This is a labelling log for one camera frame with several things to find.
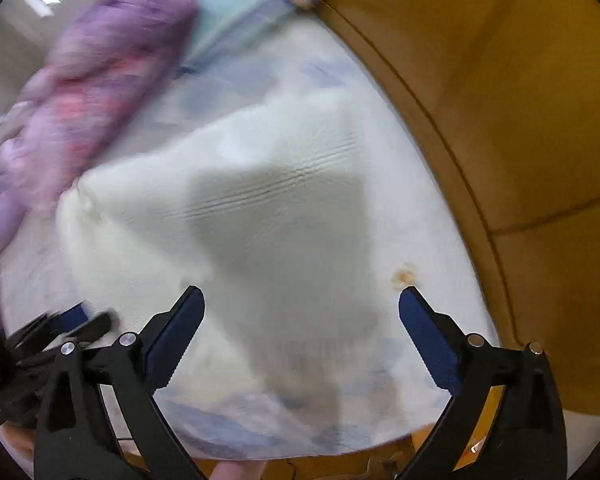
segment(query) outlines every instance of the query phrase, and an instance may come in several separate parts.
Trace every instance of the black cable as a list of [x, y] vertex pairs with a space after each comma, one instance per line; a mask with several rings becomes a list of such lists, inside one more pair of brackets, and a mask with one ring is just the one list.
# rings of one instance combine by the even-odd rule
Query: black cable
[[286, 463], [288, 463], [294, 469], [294, 471], [291, 473], [291, 480], [296, 480], [296, 473], [298, 472], [296, 464], [291, 462], [291, 460], [289, 460], [288, 458], [286, 459]]

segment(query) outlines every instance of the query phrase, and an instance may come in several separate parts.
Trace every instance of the human hand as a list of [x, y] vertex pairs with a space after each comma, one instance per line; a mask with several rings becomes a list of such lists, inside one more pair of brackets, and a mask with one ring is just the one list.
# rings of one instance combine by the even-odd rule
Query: human hand
[[34, 441], [36, 439], [36, 430], [21, 428], [10, 422], [5, 422], [0, 427], [0, 432], [4, 439], [20, 455], [27, 460], [33, 460]]

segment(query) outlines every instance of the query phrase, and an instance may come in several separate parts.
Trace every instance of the yellow wall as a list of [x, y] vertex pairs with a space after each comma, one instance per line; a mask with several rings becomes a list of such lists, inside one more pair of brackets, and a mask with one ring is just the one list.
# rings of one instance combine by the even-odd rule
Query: yellow wall
[[600, 414], [600, 5], [324, 0], [420, 143], [500, 337]]

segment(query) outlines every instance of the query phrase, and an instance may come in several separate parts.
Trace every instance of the wooden floor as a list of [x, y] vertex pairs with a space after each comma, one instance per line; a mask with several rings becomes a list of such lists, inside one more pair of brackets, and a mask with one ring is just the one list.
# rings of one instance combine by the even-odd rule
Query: wooden floor
[[[325, 476], [358, 475], [366, 471], [366, 465], [371, 456], [390, 458], [397, 452], [402, 452], [407, 460], [413, 456], [413, 444], [410, 437], [347, 455], [272, 460], [269, 462], [262, 480], [316, 480]], [[206, 476], [209, 476], [216, 462], [196, 460], [196, 464]]]
[[[480, 419], [467, 444], [464, 455], [458, 461], [456, 468], [468, 465], [477, 459], [479, 452], [475, 452], [474, 450], [476, 449], [476, 446], [479, 446], [479, 443], [485, 439], [489, 432], [489, 428], [491, 427], [491, 423], [502, 397], [502, 391], [503, 389], [500, 386], [491, 389], [487, 402], [482, 410], [482, 414], [480, 415]], [[408, 460], [414, 455], [415, 451], [422, 446], [432, 427], [433, 426], [427, 426], [404, 439], [385, 444], [384, 446], [347, 455], [272, 460], [269, 462], [262, 480], [317, 480], [323, 477], [336, 475], [360, 475], [366, 471], [367, 463], [371, 457], [390, 458], [398, 452], [402, 453], [402, 460], [404, 460], [404, 463], [399, 464], [400, 468], [404, 468]], [[129, 462], [135, 465], [144, 466], [142, 459], [139, 456], [131, 454], [125, 455]], [[211, 475], [211, 472], [216, 465], [216, 461], [196, 460], [196, 464], [208, 477]]]

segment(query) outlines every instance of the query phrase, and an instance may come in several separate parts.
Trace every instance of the mattress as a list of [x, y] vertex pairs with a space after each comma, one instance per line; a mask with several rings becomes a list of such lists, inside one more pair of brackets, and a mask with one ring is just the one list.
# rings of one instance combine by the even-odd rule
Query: mattress
[[[395, 226], [382, 232], [391, 250], [376, 255], [374, 266], [386, 304], [395, 305], [395, 317], [388, 313], [394, 321], [382, 328], [371, 368], [350, 374], [329, 396], [281, 397], [240, 370], [242, 382], [220, 389], [210, 402], [209, 395], [200, 395], [196, 374], [181, 364], [176, 375], [188, 377], [191, 388], [170, 385], [155, 399], [193, 457], [341, 454], [384, 444], [435, 421], [448, 393], [435, 387], [398, 320], [398, 296], [407, 285], [415, 284], [464, 332], [498, 343], [461, 235], [416, 143], [364, 67], [316, 17], [298, 16], [240, 56], [174, 79], [98, 163], [148, 152], [273, 95], [327, 88], [347, 88], [364, 103], [365, 141], [378, 167], [369, 183], [375, 204], [370, 222], [379, 226], [390, 220]], [[84, 299], [62, 254], [54, 218], [27, 217], [1, 254], [0, 297], [8, 333], [43, 312], [65, 310]], [[155, 311], [170, 307], [156, 305]], [[229, 373], [230, 358], [225, 364]], [[112, 392], [104, 391], [116, 433], [128, 436]]]

